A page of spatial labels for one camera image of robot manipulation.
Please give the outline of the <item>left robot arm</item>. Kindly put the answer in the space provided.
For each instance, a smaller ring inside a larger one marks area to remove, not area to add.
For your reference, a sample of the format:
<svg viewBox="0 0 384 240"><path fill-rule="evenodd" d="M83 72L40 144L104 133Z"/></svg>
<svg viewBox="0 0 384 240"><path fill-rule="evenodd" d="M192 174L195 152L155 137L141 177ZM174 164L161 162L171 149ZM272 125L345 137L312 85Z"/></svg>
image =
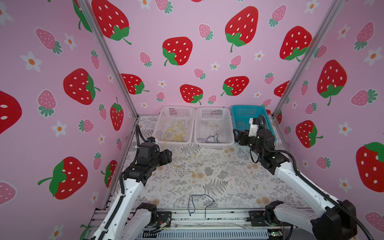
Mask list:
<svg viewBox="0 0 384 240"><path fill-rule="evenodd" d="M119 175L120 192L107 216L93 233L92 240L135 240L147 226L157 224L157 206L141 203L132 208L147 181L158 167L172 162L172 152L160 150L156 138L144 138L136 125L137 150L133 162Z"/></svg>

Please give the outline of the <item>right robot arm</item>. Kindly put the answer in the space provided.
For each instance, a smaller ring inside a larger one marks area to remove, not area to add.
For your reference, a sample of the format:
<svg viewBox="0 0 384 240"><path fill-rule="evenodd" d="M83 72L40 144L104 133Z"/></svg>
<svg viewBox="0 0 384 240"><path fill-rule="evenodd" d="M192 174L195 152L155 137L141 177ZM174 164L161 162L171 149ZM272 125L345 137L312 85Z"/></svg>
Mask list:
<svg viewBox="0 0 384 240"><path fill-rule="evenodd" d="M265 207L261 220L270 226L288 223L318 240L350 240L357 235L358 229L372 240L372 234L357 218L356 208L351 202L329 195L301 174L291 153L275 150L275 136L266 124L267 120L262 115L251 118L249 130L233 130L235 142L247 146L251 154L256 154L261 166L288 184L307 202L313 213L274 201Z"/></svg>

